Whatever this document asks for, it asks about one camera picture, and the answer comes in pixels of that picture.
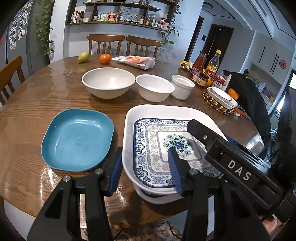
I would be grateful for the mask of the person's hand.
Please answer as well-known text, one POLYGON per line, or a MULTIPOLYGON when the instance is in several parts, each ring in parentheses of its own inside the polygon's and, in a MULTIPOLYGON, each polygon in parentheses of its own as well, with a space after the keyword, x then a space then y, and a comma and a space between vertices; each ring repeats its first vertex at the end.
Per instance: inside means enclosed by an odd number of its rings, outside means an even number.
POLYGON ((267 233, 270 235, 278 224, 278 219, 274 216, 268 217, 267 219, 262 221, 264 228, 266 229, 267 233))

